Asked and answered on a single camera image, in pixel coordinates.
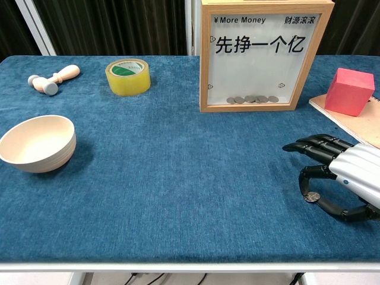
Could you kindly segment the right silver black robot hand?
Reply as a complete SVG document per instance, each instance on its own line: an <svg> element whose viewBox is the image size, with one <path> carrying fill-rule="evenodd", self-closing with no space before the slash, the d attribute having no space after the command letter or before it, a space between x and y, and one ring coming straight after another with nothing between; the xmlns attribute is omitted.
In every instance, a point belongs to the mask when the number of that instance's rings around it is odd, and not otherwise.
<svg viewBox="0 0 380 285"><path fill-rule="evenodd" d="M298 152L320 162L299 174L299 188L306 202L316 203L329 215L346 221L379 220L379 149L350 144L328 134L315 134L286 144L287 152ZM356 194L365 204L346 210L309 189L309 180L332 179Z"/></svg>

